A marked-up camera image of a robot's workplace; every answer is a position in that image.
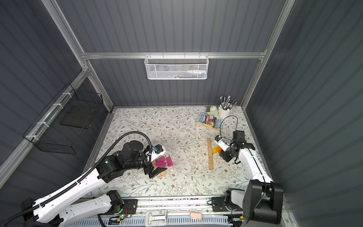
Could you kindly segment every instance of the orange wire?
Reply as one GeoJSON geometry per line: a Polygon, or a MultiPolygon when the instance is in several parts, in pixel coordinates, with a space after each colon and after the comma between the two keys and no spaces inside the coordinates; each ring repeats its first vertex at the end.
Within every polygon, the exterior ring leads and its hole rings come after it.
{"type": "Polygon", "coordinates": [[[127,208],[130,208],[131,213],[134,214],[134,212],[132,211],[131,207],[127,207],[127,206],[125,206],[125,207],[126,207],[126,212],[127,212],[127,208]]]}

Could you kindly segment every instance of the pink wooden block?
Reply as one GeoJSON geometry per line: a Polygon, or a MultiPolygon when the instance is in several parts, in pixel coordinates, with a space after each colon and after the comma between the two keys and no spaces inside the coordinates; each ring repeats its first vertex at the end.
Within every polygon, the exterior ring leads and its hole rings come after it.
{"type": "Polygon", "coordinates": [[[165,161],[165,157],[162,156],[161,158],[157,159],[156,162],[164,162],[165,161]]]}
{"type": "Polygon", "coordinates": [[[166,158],[166,161],[168,162],[168,166],[173,166],[173,162],[171,161],[171,158],[170,157],[167,157],[166,158]]]}
{"type": "Polygon", "coordinates": [[[155,165],[156,165],[157,167],[165,168],[166,163],[165,163],[165,162],[155,162],[155,165]]]}

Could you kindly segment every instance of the pencil holder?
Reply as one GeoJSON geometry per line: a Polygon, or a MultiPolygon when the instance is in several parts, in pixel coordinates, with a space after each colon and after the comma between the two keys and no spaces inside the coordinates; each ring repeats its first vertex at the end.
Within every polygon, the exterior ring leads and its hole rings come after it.
{"type": "Polygon", "coordinates": [[[219,105],[219,107],[218,107],[218,118],[223,120],[232,113],[232,110],[231,109],[224,110],[222,108],[222,105],[219,105]]]}

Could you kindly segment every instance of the floral tablecloth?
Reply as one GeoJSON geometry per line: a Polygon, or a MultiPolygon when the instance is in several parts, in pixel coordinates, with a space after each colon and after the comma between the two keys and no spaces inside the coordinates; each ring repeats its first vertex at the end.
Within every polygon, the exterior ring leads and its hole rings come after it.
{"type": "MultiPolygon", "coordinates": [[[[144,132],[155,146],[163,145],[171,156],[174,165],[168,168],[165,176],[149,179],[142,169],[127,170],[124,175],[89,192],[85,197],[100,196],[110,190],[118,190],[122,197],[134,196],[178,196],[178,195],[219,195],[228,187],[245,189],[247,179],[243,165],[226,163],[219,155],[214,154],[214,169],[208,168],[207,138],[219,134],[195,122],[205,107],[187,108],[120,108],[116,113],[106,134],[97,159],[111,144],[127,131],[144,132]]],[[[232,115],[238,118],[238,130],[245,131],[247,142],[253,143],[250,128],[241,107],[235,107],[232,115]]],[[[222,135],[232,138],[236,118],[229,117],[223,124],[222,135]]],[[[110,152],[121,150],[125,142],[138,140],[147,146],[141,135],[129,135],[122,139],[110,152]]]]}

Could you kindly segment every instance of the pink eraser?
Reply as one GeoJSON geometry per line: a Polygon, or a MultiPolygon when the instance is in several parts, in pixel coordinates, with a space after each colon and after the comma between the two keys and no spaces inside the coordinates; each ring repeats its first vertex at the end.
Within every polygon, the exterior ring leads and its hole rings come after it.
{"type": "Polygon", "coordinates": [[[165,168],[165,166],[166,166],[165,162],[155,162],[155,165],[157,167],[161,167],[161,168],[165,168]]]}
{"type": "Polygon", "coordinates": [[[157,162],[164,162],[164,161],[165,161],[165,157],[164,157],[164,156],[162,156],[161,158],[157,159],[156,161],[157,161],[157,162]]]}
{"type": "Polygon", "coordinates": [[[201,213],[190,213],[190,218],[191,219],[199,219],[199,220],[202,220],[203,219],[203,214],[201,213]]]}
{"type": "Polygon", "coordinates": [[[168,162],[168,166],[173,166],[173,162],[171,161],[170,157],[167,157],[166,161],[168,162]]]}

